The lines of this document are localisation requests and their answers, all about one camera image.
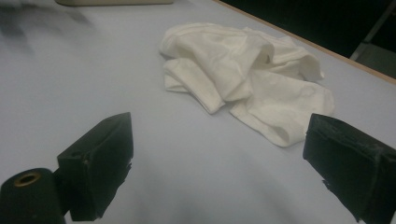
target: white cloth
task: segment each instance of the white cloth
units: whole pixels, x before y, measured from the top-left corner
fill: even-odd
[[[167,90],[190,92],[210,114],[234,102],[231,113],[278,146],[303,141],[312,113],[334,111],[332,93],[313,83],[324,78],[318,60],[289,37],[193,23],[169,29],[160,52],[175,58]]]

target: dark background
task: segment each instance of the dark background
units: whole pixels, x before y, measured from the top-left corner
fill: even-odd
[[[367,36],[391,0],[222,0],[345,57]],[[396,13],[373,44],[396,52]]]

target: black object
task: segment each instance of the black object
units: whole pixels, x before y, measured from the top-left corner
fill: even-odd
[[[313,114],[304,159],[359,221],[390,223],[396,210],[396,151],[339,119]]]
[[[58,224],[102,217],[131,168],[130,113],[102,120],[58,156],[59,169],[14,175],[0,191],[0,224]]]

